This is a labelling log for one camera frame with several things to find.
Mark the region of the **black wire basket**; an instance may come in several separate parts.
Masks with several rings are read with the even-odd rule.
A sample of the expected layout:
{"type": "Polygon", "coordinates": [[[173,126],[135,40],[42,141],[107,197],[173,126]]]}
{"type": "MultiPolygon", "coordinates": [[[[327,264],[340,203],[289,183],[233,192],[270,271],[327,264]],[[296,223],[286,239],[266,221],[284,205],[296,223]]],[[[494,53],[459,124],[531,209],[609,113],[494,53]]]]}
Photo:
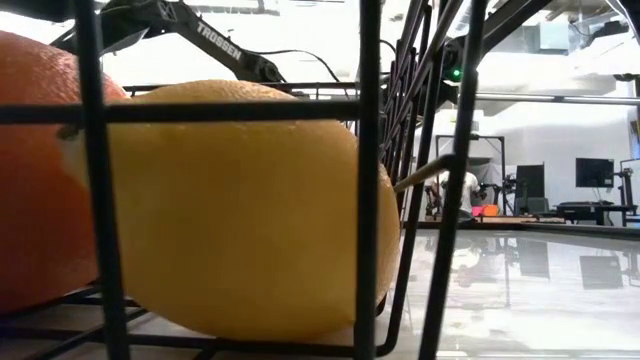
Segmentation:
{"type": "MultiPolygon", "coordinates": [[[[123,302],[129,296],[123,287],[109,126],[315,120],[336,120],[358,141],[355,320],[349,326],[354,332],[354,343],[348,353],[356,360],[374,360],[374,311],[387,281],[388,267],[397,258],[400,220],[396,187],[379,161],[380,1],[360,0],[359,12],[361,89],[357,101],[303,101],[257,83],[208,80],[165,86],[119,103],[103,104],[98,110],[82,103],[26,105],[6,112],[8,119],[20,116],[27,124],[52,121],[76,127],[76,133],[64,143],[65,171],[83,184],[92,198],[110,360],[129,360],[130,349],[123,319],[123,302]]],[[[313,339],[261,341],[214,337],[261,348],[294,345],[307,348],[313,339]]]]}

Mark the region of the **large orange-yellow citrus fruit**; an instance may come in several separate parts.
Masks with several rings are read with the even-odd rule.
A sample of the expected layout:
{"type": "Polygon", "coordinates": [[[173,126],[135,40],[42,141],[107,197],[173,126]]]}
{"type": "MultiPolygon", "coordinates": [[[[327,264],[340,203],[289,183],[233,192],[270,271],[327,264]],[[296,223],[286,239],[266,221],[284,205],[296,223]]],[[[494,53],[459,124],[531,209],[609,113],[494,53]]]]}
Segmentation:
{"type": "Polygon", "coordinates": [[[108,131],[129,297],[235,340],[309,340],[354,323],[358,141],[343,124],[108,131]]]}

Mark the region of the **orange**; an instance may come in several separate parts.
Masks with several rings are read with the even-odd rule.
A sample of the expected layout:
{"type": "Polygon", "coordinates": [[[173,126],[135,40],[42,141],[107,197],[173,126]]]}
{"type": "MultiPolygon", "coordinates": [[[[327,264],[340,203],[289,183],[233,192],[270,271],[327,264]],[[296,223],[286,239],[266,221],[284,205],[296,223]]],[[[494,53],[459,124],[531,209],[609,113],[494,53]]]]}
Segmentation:
{"type": "MultiPolygon", "coordinates": [[[[0,105],[80,101],[74,55],[0,30],[0,105]]],[[[62,168],[55,125],[0,125],[0,316],[97,276],[86,190],[62,168]]]]}

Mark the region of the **person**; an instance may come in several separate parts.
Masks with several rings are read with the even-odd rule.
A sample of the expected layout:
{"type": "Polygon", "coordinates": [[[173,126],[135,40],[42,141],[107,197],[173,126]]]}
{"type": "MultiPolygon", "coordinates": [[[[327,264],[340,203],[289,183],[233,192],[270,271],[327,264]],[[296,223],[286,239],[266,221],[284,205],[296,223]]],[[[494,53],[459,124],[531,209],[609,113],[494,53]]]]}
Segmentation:
{"type": "MultiPolygon", "coordinates": [[[[436,180],[432,184],[432,188],[438,192],[442,200],[445,199],[448,182],[449,172],[444,171],[436,177],[436,180]]],[[[461,200],[458,207],[459,222],[464,223],[474,221],[474,216],[472,213],[472,197],[477,195],[479,190],[480,184],[477,177],[471,172],[466,171],[462,185],[461,200]]]]}

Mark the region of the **black background panel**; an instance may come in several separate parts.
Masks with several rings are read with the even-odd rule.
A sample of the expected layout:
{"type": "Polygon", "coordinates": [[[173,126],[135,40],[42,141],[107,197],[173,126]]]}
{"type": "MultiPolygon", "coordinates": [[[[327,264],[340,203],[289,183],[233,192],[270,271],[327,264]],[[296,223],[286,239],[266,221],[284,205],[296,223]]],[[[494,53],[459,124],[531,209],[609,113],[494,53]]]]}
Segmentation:
{"type": "Polygon", "coordinates": [[[516,198],[523,198],[526,190],[528,197],[545,198],[545,167],[539,165],[518,165],[516,167],[516,198]]]}

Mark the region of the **black background monitor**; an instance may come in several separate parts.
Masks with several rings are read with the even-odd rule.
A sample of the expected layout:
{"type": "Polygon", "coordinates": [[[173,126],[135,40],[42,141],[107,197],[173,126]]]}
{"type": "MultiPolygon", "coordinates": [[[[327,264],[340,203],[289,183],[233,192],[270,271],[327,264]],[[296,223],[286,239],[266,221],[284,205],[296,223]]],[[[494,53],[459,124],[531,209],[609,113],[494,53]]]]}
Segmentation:
{"type": "Polygon", "coordinates": [[[577,158],[575,185],[578,188],[612,188],[614,161],[612,159],[577,158]]]}

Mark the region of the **dark background desk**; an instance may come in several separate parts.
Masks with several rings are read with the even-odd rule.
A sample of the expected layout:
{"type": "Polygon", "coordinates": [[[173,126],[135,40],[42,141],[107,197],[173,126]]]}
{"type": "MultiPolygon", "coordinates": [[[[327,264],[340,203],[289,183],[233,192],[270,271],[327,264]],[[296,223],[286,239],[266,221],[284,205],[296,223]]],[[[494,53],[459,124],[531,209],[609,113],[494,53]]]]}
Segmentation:
{"type": "Polygon", "coordinates": [[[610,202],[563,202],[556,206],[555,213],[571,223],[594,221],[599,226],[606,226],[608,213],[619,212],[623,216],[631,212],[637,214],[637,205],[616,205],[610,202]]]}

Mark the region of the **black stand frame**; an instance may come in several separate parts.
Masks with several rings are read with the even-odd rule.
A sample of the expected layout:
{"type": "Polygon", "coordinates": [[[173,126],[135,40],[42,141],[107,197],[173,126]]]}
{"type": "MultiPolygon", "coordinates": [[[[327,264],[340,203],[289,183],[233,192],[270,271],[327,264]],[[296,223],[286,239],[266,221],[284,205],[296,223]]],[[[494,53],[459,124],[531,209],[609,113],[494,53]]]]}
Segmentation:
{"type": "Polygon", "coordinates": [[[505,138],[472,133],[469,149],[466,171],[474,174],[480,184],[478,194],[472,197],[472,207],[496,204],[502,215],[507,202],[503,190],[503,181],[507,175],[505,138]]]}

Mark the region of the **black table frame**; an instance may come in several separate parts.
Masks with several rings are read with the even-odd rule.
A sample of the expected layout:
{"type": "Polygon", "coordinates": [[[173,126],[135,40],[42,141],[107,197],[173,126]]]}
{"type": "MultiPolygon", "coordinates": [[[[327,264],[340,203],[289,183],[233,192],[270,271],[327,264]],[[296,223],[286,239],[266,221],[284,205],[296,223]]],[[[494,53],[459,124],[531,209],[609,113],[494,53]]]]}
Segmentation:
{"type": "Polygon", "coordinates": [[[460,231],[520,231],[554,233],[566,236],[582,236],[594,238],[608,238],[631,242],[640,242],[640,228],[611,227],[598,225],[571,225],[560,223],[479,223],[467,222],[454,225],[455,234],[460,231]]]}

